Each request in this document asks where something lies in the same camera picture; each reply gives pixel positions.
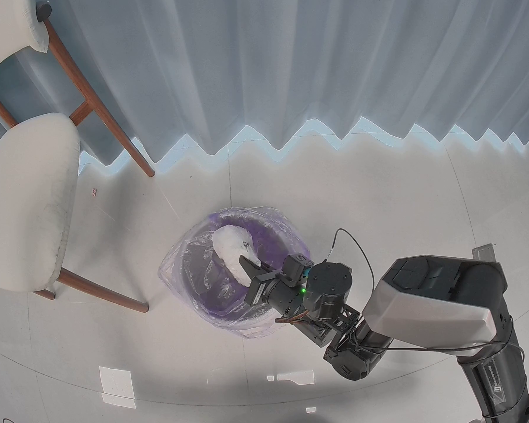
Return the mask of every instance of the chair seat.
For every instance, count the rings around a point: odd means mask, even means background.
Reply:
[[[0,139],[0,288],[43,290],[63,264],[80,141],[59,113],[34,117]]]

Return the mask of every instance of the white label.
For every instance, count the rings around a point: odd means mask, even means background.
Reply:
[[[259,291],[257,292],[257,295],[255,296],[254,300],[253,300],[253,305],[255,305],[257,302],[259,302],[259,299],[261,299],[261,296],[263,294],[263,291],[265,290],[265,285],[266,283],[263,283],[261,284],[261,286],[259,287]]]

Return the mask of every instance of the cylindrical motor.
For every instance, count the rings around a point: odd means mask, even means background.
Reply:
[[[303,306],[317,321],[334,321],[339,317],[353,284],[351,268],[342,263],[319,263],[307,276]]]

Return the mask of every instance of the blue-gray curtain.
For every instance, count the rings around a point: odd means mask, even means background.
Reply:
[[[454,124],[529,141],[529,0],[49,0],[51,22],[130,137],[155,161],[185,133],[208,153],[251,125],[281,148],[317,117],[404,137]],[[18,120],[82,98],[49,53],[0,65]],[[121,147],[95,116],[83,148]]]

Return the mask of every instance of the white chair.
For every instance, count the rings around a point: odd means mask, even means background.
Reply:
[[[48,42],[46,26],[37,21],[35,0],[0,0],[0,62],[27,46],[46,51]],[[16,124],[0,139],[0,288],[33,292],[53,300],[55,294],[46,288],[59,281],[147,312],[146,303],[99,286],[62,266],[79,153],[75,123],[59,113]]]

